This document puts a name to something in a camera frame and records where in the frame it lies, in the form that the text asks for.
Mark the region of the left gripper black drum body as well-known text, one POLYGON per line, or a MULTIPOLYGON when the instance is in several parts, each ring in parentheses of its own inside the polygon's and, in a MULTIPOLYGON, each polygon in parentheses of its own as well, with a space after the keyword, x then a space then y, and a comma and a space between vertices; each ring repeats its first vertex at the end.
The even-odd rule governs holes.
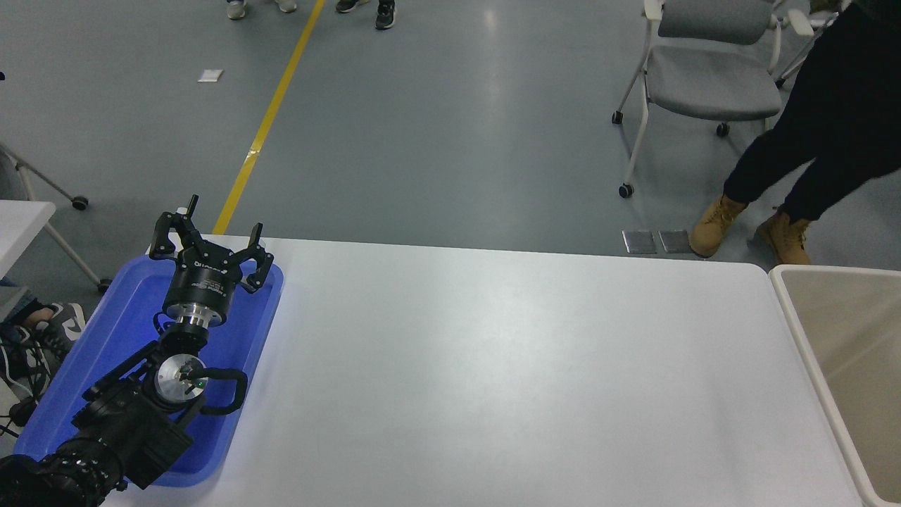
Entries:
POLYGON ((234 251, 213 243, 184 247, 163 302, 168 317, 175 319, 181 308, 196 305, 211 311, 216 320, 225 320, 244 276, 232 257, 234 251))

